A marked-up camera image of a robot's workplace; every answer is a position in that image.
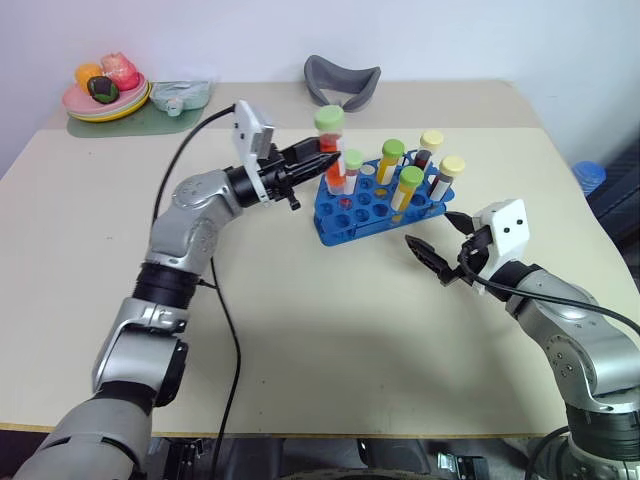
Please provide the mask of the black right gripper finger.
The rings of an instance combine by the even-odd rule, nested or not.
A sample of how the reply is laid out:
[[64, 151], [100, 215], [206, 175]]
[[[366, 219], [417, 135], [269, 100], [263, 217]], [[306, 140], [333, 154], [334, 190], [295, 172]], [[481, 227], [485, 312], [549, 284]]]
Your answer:
[[473, 218], [466, 213], [447, 211], [446, 219], [454, 226], [454, 228], [464, 235], [471, 235], [475, 232]]
[[405, 242], [415, 258], [437, 276], [449, 270], [448, 262], [429, 243], [412, 235], [406, 235]]

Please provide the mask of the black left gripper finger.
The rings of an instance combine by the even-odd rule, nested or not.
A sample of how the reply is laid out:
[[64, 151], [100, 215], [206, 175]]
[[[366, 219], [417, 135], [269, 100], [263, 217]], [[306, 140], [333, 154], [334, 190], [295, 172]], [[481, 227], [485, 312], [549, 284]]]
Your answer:
[[307, 156], [287, 167], [287, 178], [290, 183], [304, 183], [323, 174], [339, 157], [339, 152], [321, 152]]
[[318, 138], [303, 139], [280, 151], [286, 161], [309, 161], [319, 153]]

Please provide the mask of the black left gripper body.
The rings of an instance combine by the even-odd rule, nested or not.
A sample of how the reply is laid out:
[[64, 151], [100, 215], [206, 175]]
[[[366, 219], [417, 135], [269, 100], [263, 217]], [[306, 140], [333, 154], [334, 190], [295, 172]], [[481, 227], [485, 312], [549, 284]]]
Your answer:
[[279, 150], [275, 144], [265, 159], [258, 161], [259, 176], [268, 196], [273, 202], [287, 200], [291, 210], [298, 210], [300, 202], [293, 190], [293, 169], [297, 166], [297, 156], [293, 147]]

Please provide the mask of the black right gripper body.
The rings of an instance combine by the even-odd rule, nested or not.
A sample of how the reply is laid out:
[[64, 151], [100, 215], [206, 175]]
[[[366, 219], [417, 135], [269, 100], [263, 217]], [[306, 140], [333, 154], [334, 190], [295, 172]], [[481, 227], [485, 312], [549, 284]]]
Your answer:
[[479, 273], [489, 259], [488, 246], [493, 243], [489, 227], [482, 227], [462, 244], [458, 254], [458, 265], [451, 269], [448, 264], [438, 274], [442, 285], [449, 285], [460, 279], [467, 285], [473, 285]]

